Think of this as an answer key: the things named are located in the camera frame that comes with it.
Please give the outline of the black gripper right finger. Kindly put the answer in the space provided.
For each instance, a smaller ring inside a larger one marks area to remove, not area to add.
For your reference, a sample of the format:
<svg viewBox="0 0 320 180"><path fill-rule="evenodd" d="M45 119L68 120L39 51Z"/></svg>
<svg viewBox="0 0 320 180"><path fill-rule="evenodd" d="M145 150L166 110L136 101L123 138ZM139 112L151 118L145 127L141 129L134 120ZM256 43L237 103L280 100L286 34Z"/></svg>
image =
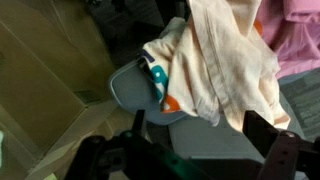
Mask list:
<svg viewBox="0 0 320 180"><path fill-rule="evenodd" d="M242 132L263 157L267 156L279 134L276 128L253 110L245 112Z"/></svg>

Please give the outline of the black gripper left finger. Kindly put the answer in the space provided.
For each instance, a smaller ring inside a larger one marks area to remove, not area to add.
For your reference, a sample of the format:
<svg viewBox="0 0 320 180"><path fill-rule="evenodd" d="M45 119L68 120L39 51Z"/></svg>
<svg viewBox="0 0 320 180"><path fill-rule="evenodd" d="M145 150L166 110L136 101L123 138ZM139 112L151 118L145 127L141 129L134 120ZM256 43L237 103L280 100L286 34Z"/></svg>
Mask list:
<svg viewBox="0 0 320 180"><path fill-rule="evenodd" d="M145 111L138 110L135 114L132 131L144 137L146 135Z"/></svg>

